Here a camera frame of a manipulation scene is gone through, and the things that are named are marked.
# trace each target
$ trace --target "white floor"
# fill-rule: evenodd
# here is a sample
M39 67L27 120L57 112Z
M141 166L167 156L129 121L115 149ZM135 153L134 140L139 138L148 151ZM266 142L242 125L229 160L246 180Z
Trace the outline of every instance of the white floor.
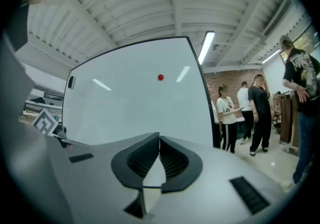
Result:
M249 153L251 142L241 145L240 139L238 139L235 145L235 155L268 175L277 183L288 181L296 170L299 158L286 153L283 150L284 145L279 143L279 138L280 135L276 134L275 130L272 129L269 140L269 151L264 153L260 145L255 152L255 156L250 156Z

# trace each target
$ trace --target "brick wall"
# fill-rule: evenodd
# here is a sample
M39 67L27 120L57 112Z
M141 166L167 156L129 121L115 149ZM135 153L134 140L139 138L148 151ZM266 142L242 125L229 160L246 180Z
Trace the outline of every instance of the brick wall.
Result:
M241 83L246 81L248 86L251 86L251 84L254 82L255 75L257 74L263 75L262 70L249 69L242 71L226 71L204 74L204 78L210 92L210 97L215 107L217 107L217 100L219 98L218 88L220 85L226 85L228 86L229 97L232 99L234 106L239 108L237 93L241 88ZM237 113L236 117L242 117L241 113Z

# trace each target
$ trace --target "woman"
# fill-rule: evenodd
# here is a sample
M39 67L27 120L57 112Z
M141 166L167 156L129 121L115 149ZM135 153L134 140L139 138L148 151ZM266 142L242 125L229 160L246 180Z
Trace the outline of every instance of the woman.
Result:
M263 152L268 152L271 132L271 110L268 98L269 92L265 79L261 74L257 74L254 77L252 86L248 90L248 99L255 122L252 145L250 147L250 156L253 157L256 155L256 150L260 145L261 139Z
M213 110L213 116L214 116L214 138L215 141L213 142L213 146L215 148L220 149L221 147L221 132L220 132L220 125L219 125L219 119L218 119L218 113L217 109L214 105L214 102L211 100L211 106Z
M235 105L231 98L228 97L228 87L225 85L219 86L219 98L216 102L219 118L222 120L223 132L223 150L229 150L235 153L237 140L237 118L235 113L240 111L240 108L235 109Z

